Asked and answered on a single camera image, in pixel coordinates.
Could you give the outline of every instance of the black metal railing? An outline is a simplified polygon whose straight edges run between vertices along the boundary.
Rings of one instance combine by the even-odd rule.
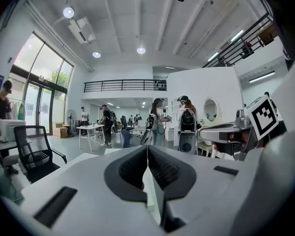
[[[153,90],[167,91],[165,80],[110,80],[84,83],[84,92]]]
[[[267,35],[269,35],[267,40],[260,39],[260,33],[271,25],[272,20],[270,15],[266,13],[245,32],[243,32],[238,37],[238,40],[232,42],[203,67],[232,66],[241,59],[245,59],[248,56],[253,55],[256,50],[273,41],[271,34],[276,35],[274,29],[267,32]]]

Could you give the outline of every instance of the air conditioner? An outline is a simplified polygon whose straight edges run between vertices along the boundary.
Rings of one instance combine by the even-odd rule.
[[[90,25],[87,17],[81,18],[77,21],[70,20],[70,25],[68,27],[81,44],[95,40],[92,26]]]
[[[226,43],[224,43],[224,44],[221,46],[221,50],[224,50],[229,44],[230,44],[229,41],[227,41]]]

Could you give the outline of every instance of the doorway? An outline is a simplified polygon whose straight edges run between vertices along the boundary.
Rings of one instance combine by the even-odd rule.
[[[51,133],[52,99],[54,90],[34,82],[28,82],[25,90],[26,125],[44,126],[46,133]]]

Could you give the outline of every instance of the standing fan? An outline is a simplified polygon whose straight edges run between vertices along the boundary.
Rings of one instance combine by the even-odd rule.
[[[67,123],[70,125],[68,137],[74,137],[74,134],[71,132],[71,122],[72,124],[77,119],[77,114],[74,110],[68,110],[67,112]]]

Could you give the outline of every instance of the oval mirror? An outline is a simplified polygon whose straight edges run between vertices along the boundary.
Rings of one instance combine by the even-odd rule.
[[[205,116],[209,121],[214,121],[217,115],[217,106],[215,101],[207,99],[205,102]]]

